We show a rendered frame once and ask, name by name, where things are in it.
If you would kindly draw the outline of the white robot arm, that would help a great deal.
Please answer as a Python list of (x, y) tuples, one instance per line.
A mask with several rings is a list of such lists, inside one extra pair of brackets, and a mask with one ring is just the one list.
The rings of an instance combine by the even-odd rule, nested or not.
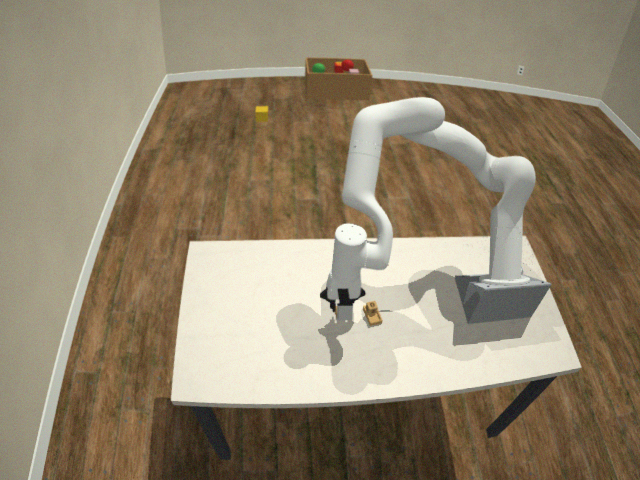
[(521, 156), (491, 156), (479, 139), (444, 119), (443, 106), (431, 98), (373, 105), (357, 114), (342, 200), (374, 221), (378, 237), (375, 242), (366, 240), (365, 230), (356, 224), (343, 224), (336, 229), (331, 270), (336, 280), (354, 282), (360, 277), (360, 267), (384, 270), (389, 264), (393, 230), (375, 199), (375, 188), (383, 139), (402, 135), (452, 156), (467, 166), (485, 188), (504, 192), (490, 216), (490, 277), (482, 275), (479, 281), (504, 286), (530, 282), (529, 277), (521, 275), (521, 262), (523, 210), (536, 179), (533, 165)]

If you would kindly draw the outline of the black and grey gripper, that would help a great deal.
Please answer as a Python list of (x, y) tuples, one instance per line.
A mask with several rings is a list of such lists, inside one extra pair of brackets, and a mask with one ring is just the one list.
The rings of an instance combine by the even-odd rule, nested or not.
[(338, 289), (349, 290), (350, 301), (352, 304), (354, 304), (355, 301), (358, 300), (360, 297), (363, 297), (366, 295), (365, 290), (361, 287), (361, 273), (360, 273), (359, 279), (356, 280), (356, 282), (352, 282), (352, 284), (350, 284), (351, 282), (344, 283), (336, 280), (333, 277), (331, 270), (328, 275), (326, 289), (320, 293), (320, 298), (325, 299), (330, 303), (330, 309), (332, 309), (333, 312), (335, 312), (335, 308), (336, 308), (335, 301), (339, 300)]

